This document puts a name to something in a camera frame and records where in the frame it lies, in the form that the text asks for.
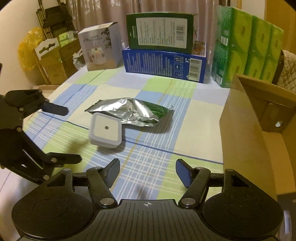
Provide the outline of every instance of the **barcode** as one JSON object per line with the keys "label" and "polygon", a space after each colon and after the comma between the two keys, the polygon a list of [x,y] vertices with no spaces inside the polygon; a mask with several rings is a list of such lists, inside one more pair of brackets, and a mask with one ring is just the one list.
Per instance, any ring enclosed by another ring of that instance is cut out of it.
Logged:
{"label": "barcode", "polygon": [[176,39],[178,41],[183,41],[184,42],[184,31],[185,26],[184,25],[177,25],[176,26]]}
{"label": "barcode", "polygon": [[222,79],[218,74],[216,74],[216,82],[217,82],[219,85],[221,85],[222,80],[223,80],[223,79]]}
{"label": "barcode", "polygon": [[224,44],[225,46],[227,46],[228,45],[228,38],[221,36],[221,43]]}
{"label": "barcode", "polygon": [[202,67],[202,60],[196,59],[196,58],[190,58],[188,80],[199,82],[201,67]]}

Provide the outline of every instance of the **green tissue pack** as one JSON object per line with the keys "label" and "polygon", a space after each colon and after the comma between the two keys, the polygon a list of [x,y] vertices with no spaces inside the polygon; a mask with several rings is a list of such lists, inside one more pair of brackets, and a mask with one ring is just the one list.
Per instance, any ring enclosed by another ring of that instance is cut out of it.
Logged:
{"label": "green tissue pack", "polygon": [[259,79],[267,55],[272,24],[253,16],[249,55],[244,75]]}
{"label": "green tissue pack", "polygon": [[261,80],[265,80],[269,83],[272,82],[276,68],[278,65],[279,57],[281,54],[281,48],[283,46],[284,31],[272,25],[271,27],[271,36],[268,45],[267,55],[263,70],[260,76]]}
{"label": "green tissue pack", "polygon": [[243,74],[248,53],[234,51],[216,43],[212,77],[223,88],[229,88],[234,74]]}
{"label": "green tissue pack", "polygon": [[264,57],[255,53],[249,53],[244,75],[259,79],[264,66],[264,61]]}
{"label": "green tissue pack", "polygon": [[249,53],[265,58],[268,50],[272,24],[253,16]]}
{"label": "green tissue pack", "polygon": [[253,16],[234,7],[218,6],[219,42],[231,50],[248,52]]}
{"label": "green tissue pack", "polygon": [[267,58],[275,61],[279,60],[281,48],[283,46],[284,31],[278,26],[272,25],[271,36],[267,50]]}
{"label": "green tissue pack", "polygon": [[126,15],[129,47],[191,54],[198,14],[142,12]]}

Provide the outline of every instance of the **white wall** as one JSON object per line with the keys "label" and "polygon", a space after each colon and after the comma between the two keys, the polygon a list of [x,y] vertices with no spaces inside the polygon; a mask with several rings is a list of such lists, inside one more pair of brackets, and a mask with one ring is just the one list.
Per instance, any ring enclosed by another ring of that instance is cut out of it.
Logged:
{"label": "white wall", "polygon": [[[44,8],[57,5],[56,0],[43,0]],[[28,31],[39,27],[36,11],[37,0],[12,0],[0,11],[0,94],[15,89],[30,89],[32,85],[43,84],[38,70],[24,72],[19,64],[17,49]]]}
{"label": "white wall", "polygon": [[[237,6],[237,0],[230,0],[232,7]],[[264,19],[265,0],[242,0],[242,10]]]}

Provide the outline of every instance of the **yellow plastic bag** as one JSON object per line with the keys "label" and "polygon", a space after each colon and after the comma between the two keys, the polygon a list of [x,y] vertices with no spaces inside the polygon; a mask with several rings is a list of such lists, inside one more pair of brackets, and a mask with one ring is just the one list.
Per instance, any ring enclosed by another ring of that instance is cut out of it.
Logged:
{"label": "yellow plastic bag", "polygon": [[36,66],[33,50],[44,40],[40,27],[35,27],[28,32],[27,36],[19,44],[18,58],[24,70],[31,70]]}

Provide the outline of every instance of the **silver foil bag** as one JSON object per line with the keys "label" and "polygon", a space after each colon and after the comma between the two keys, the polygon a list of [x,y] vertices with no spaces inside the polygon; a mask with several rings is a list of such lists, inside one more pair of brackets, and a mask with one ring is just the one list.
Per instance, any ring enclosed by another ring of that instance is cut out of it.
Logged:
{"label": "silver foil bag", "polygon": [[122,119],[122,124],[155,126],[170,109],[134,98],[99,100],[86,109],[90,113],[102,112]]}

